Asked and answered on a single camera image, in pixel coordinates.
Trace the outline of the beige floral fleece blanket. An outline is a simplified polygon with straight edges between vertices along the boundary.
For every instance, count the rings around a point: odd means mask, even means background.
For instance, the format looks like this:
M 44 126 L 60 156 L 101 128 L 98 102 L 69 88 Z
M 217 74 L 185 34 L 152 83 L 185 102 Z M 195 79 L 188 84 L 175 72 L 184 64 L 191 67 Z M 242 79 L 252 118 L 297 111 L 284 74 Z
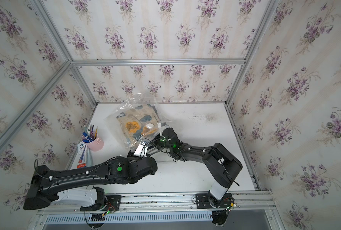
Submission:
M 153 139 L 161 124 L 155 106 L 150 104 L 127 108 L 119 113 L 116 119 L 123 132 L 124 143 L 128 146 L 134 145 L 143 138 Z M 148 129 L 146 127 L 148 123 L 152 123 L 154 128 Z

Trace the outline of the clear plastic vacuum bag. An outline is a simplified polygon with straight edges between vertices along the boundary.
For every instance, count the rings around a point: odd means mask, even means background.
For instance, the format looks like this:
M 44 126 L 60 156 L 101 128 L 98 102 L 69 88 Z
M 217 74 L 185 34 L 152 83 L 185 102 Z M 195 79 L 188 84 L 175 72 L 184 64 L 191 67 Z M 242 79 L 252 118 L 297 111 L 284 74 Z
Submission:
M 104 124 L 118 143 L 128 150 L 135 150 L 143 138 L 153 140 L 169 121 L 159 110 L 155 96 L 150 93 L 137 93 L 125 99 L 107 118 Z

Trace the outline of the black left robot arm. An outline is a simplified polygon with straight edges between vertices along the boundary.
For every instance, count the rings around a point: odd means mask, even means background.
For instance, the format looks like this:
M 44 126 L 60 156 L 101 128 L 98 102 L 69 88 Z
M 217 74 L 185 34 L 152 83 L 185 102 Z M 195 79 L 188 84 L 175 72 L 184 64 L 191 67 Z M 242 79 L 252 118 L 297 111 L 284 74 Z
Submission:
M 24 201 L 24 210 L 38 210 L 58 200 L 58 193 L 91 185 L 135 184 L 158 170 L 155 159 L 113 157 L 101 164 L 73 170 L 55 171 L 46 165 L 34 167 Z

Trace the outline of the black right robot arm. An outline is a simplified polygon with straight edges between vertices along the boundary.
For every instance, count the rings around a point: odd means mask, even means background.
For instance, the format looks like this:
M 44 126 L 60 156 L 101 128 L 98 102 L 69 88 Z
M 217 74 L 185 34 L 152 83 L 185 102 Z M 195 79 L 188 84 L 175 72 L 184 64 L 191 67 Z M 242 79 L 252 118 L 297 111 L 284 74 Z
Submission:
M 193 161 L 203 163 L 214 178 L 214 183 L 208 192 L 208 200 L 217 207 L 243 169 L 242 163 L 222 144 L 197 147 L 180 141 L 173 128 L 166 128 L 156 136 L 154 146 L 165 151 L 173 160 Z

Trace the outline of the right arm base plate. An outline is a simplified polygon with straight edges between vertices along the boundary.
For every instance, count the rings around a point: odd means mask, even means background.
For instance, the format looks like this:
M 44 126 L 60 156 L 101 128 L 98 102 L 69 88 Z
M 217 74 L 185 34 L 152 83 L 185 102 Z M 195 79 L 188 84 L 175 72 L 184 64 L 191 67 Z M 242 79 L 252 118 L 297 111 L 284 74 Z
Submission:
M 221 199 L 216 199 L 210 193 L 199 193 L 193 201 L 198 209 L 228 209 L 235 207 L 235 199 L 231 193 L 225 193 Z

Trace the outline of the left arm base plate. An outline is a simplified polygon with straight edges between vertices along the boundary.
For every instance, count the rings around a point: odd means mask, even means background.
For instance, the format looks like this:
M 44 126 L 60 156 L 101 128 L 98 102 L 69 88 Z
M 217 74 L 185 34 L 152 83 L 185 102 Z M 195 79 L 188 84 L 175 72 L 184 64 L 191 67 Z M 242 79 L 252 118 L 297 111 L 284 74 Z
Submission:
M 80 207 L 80 211 L 118 211 L 121 199 L 121 195 L 105 195 L 103 200 L 96 200 L 90 207 Z

